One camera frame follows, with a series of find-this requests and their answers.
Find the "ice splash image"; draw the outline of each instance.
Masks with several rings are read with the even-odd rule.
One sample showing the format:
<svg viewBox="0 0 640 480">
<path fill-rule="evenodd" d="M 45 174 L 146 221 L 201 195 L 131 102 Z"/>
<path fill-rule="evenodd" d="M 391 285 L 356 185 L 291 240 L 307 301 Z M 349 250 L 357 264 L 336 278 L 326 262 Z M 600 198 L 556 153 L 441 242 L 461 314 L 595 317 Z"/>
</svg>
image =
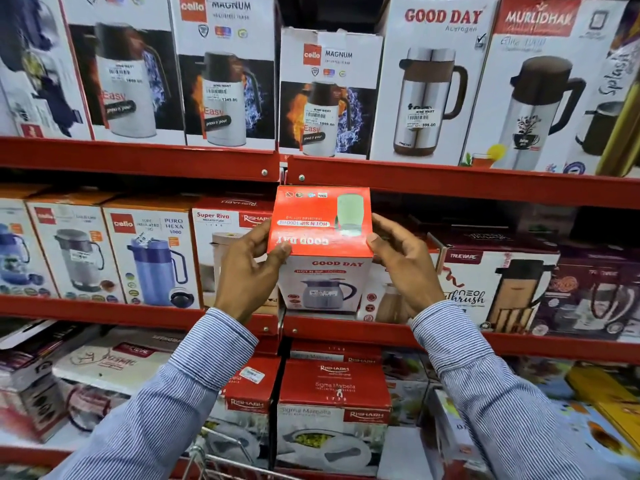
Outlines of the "ice splash image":
<svg viewBox="0 0 640 480">
<path fill-rule="evenodd" d="M 264 107 L 264 93 L 260 88 L 260 84 L 256 81 L 258 86 L 256 90 L 253 90 L 253 82 L 255 79 L 251 77 L 244 78 L 246 83 L 244 85 L 244 123 L 247 131 L 255 129 L 256 124 L 262 117 L 261 107 Z M 258 93 L 260 101 L 256 101 L 255 94 Z"/>
<path fill-rule="evenodd" d="M 145 65 L 147 66 L 149 87 L 151 87 L 151 94 L 154 100 L 154 112 L 157 112 L 158 108 L 166 102 L 166 88 L 164 87 L 163 78 L 160 75 L 160 67 L 158 67 L 156 56 L 146 50 L 142 52 L 142 55 L 145 58 Z"/>
<path fill-rule="evenodd" d="M 362 104 L 358 99 L 358 90 L 347 88 L 347 101 L 351 113 L 351 129 L 347 121 L 347 110 L 343 111 L 338 120 L 338 140 L 335 144 L 337 153 L 349 153 L 351 147 L 360 139 L 362 121 Z"/>
</svg>

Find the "hand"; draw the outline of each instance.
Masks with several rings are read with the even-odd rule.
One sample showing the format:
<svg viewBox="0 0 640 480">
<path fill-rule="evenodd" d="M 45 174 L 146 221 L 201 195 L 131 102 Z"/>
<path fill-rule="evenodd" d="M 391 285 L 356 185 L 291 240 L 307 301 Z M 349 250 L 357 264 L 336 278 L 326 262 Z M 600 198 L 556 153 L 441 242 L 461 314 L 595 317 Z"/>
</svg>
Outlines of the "hand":
<svg viewBox="0 0 640 480">
<path fill-rule="evenodd" d="M 283 242 L 269 253 L 266 261 L 256 263 L 254 258 L 267 250 L 270 227 L 269 219 L 251 229 L 229 246 L 222 259 L 213 306 L 242 324 L 267 300 L 278 282 L 280 266 L 291 253 L 290 243 Z"/>
<path fill-rule="evenodd" d="M 377 214 L 371 215 L 375 230 L 390 235 L 389 242 L 379 234 L 367 236 L 367 243 L 377 255 L 374 261 L 387 268 L 391 281 L 414 317 L 428 306 L 444 300 L 438 275 L 427 245 L 400 224 Z"/>
</svg>

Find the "person's left hand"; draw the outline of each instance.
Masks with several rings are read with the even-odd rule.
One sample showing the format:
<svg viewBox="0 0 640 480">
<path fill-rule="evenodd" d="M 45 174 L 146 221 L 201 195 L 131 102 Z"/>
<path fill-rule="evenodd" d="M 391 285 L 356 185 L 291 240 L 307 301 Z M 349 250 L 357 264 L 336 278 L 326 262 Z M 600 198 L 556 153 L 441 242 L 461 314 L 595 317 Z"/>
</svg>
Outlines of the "person's left hand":
<svg viewBox="0 0 640 480">
<path fill-rule="evenodd" d="M 229 246 L 222 259 L 213 306 L 242 324 L 267 301 L 278 282 L 280 266 L 291 253 L 290 243 L 283 242 L 269 253 L 266 261 L 256 263 L 254 258 L 267 250 L 270 227 L 269 219 L 251 229 Z"/>
</svg>

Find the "striped sleeve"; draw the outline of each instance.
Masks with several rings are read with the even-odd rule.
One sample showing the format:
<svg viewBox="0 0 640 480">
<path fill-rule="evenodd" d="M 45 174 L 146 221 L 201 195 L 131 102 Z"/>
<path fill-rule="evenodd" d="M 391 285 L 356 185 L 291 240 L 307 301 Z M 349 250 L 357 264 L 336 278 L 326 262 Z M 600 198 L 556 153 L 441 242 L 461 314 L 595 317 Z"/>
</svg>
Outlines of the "striped sleeve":
<svg viewBox="0 0 640 480">
<path fill-rule="evenodd" d="M 210 308 L 137 395 L 111 411 L 85 446 L 44 478 L 168 478 L 218 391 L 249 360 L 257 342 L 240 323 Z"/>
<path fill-rule="evenodd" d="M 496 478 L 622 478 L 575 436 L 537 387 L 512 373 L 453 301 L 423 310 L 412 329 Z"/>
</svg>

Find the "store shelf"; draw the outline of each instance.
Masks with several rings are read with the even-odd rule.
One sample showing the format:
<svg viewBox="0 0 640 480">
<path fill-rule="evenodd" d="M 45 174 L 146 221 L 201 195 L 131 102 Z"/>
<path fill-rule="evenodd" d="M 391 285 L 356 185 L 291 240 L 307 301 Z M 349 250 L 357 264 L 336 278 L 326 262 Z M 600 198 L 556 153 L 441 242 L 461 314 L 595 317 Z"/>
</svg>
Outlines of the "store shelf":
<svg viewBox="0 0 640 480">
<path fill-rule="evenodd" d="M 55 468 L 86 443 L 89 435 L 66 424 L 44 444 L 23 440 L 0 429 L 0 463 Z M 171 478 L 182 478 L 187 461 L 181 458 Z"/>
<path fill-rule="evenodd" d="M 640 179 L 291 156 L 287 183 L 640 209 Z"/>
<path fill-rule="evenodd" d="M 0 315 L 54 318 L 78 322 L 158 328 L 190 329 L 204 310 L 180 310 L 162 306 L 135 306 L 66 299 L 0 296 Z M 276 315 L 254 314 L 247 328 L 254 335 L 277 335 Z"/>
<path fill-rule="evenodd" d="M 280 179 L 274 152 L 0 138 L 0 166 L 222 180 Z"/>
<path fill-rule="evenodd" d="M 286 337 L 299 339 L 420 348 L 411 329 L 405 325 L 287 314 L 284 316 L 282 332 Z M 485 333 L 484 337 L 498 355 L 532 355 L 640 365 L 640 344 L 491 332 Z"/>
</svg>

